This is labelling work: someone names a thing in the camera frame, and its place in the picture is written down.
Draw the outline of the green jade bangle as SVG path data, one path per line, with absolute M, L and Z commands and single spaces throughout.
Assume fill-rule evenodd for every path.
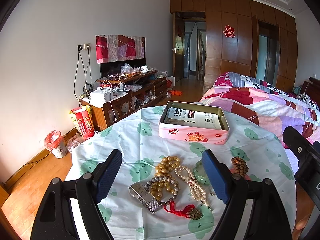
M 203 168 L 202 161 L 199 160 L 193 168 L 193 175 L 196 178 L 197 182 L 202 185 L 210 185 L 210 180 Z

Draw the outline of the red cord coin pendant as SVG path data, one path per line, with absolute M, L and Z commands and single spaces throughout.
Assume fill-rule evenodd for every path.
M 192 220 L 199 220 L 202 217 L 202 211 L 195 207 L 194 204 L 187 205 L 182 210 L 177 210 L 175 206 L 175 202 L 173 200 L 166 202 L 163 205 L 163 209 L 177 217 L 183 217 Z

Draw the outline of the silver metal watch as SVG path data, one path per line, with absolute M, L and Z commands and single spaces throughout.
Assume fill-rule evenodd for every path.
M 156 213 L 162 208 L 158 201 L 150 192 L 149 188 L 140 183 L 134 183 L 129 186 L 129 194 L 137 199 L 151 214 Z

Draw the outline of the patchwork pink quilt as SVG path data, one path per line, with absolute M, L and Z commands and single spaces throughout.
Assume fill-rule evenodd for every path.
M 288 126 L 296 129 L 310 143 L 319 141 L 319 110 L 290 96 L 273 85 L 234 72 L 219 76 L 200 103 L 219 106 L 273 133 L 283 142 Z

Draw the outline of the trash bin with red bag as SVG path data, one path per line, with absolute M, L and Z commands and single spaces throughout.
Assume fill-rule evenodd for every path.
M 44 139 L 44 146 L 57 159 L 61 159 L 67 154 L 67 148 L 60 131 L 54 130 L 50 132 Z

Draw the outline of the white green patterned tablecloth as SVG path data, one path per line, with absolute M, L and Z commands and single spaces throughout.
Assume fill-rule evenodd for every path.
M 296 218 L 296 186 L 286 152 L 271 132 L 244 118 L 226 112 L 229 136 L 225 144 L 205 144 L 165 139 L 159 136 L 164 107 L 145 108 L 81 143 L 72 151 L 67 180 L 93 172 L 112 150 L 122 153 L 122 163 L 108 196 L 98 204 L 103 220 L 115 239 L 208 239 L 225 209 L 211 185 L 202 185 L 193 175 L 194 165 L 205 150 L 233 168 L 233 158 L 245 162 L 251 181 L 269 178 L 279 192 L 289 223 Z M 151 214 L 129 194 L 140 183 L 160 201 Z M 199 220 L 177 217 L 163 209 L 173 200 L 177 210 L 194 204 L 202 211 Z

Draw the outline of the red yellow gift box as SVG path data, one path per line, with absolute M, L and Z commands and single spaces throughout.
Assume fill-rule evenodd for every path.
M 82 137 L 91 138 L 94 136 L 94 126 L 90 106 L 85 105 L 74 108 L 69 112 L 69 116 Z

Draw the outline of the pink cookie tin box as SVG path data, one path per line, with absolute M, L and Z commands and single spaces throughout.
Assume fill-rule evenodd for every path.
M 159 120 L 159 136 L 223 145 L 229 136 L 229 125 L 221 107 L 169 101 Z

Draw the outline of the white appliance box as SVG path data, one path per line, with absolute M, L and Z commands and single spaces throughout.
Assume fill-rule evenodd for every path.
M 90 92 L 90 100 L 96 103 L 109 102 L 114 98 L 112 90 L 97 89 Z

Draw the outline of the wooden wardrobe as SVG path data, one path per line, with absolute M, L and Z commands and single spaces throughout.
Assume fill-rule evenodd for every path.
M 270 24 L 279 38 L 276 87 L 290 92 L 297 71 L 298 42 L 294 17 L 252 0 L 170 0 L 171 13 L 203 12 L 206 17 L 204 86 L 210 88 L 221 74 L 231 71 L 255 76 L 258 63 L 258 27 Z M 235 38 L 223 34 L 225 25 Z

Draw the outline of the orange item on floor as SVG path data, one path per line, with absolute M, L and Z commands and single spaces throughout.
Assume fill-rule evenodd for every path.
M 179 90 L 171 90 L 171 91 L 170 91 L 170 94 L 171 94 L 171 95 L 180 96 L 180 95 L 182 95 L 182 92 L 179 91 Z

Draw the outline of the black television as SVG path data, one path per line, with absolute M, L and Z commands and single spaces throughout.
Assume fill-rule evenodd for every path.
M 128 64 L 132 68 L 145 66 L 145 59 L 135 59 L 126 61 L 114 61 L 100 64 L 100 76 L 107 77 L 121 72 L 121 67 Z

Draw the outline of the red double happiness sticker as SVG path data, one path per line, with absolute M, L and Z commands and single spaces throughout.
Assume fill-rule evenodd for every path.
M 225 29 L 223 30 L 223 34 L 227 38 L 235 38 L 235 29 L 230 25 L 225 25 Z

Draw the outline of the red patchwork tv cover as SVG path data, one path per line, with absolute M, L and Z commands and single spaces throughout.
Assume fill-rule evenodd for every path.
M 97 64 L 143 59 L 145 37 L 126 35 L 96 35 Z

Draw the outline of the wall power socket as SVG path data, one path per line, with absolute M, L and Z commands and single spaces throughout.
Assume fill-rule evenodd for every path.
M 78 51 L 86 51 L 90 50 L 90 44 L 89 43 L 84 43 L 84 44 L 79 44 L 78 45 Z

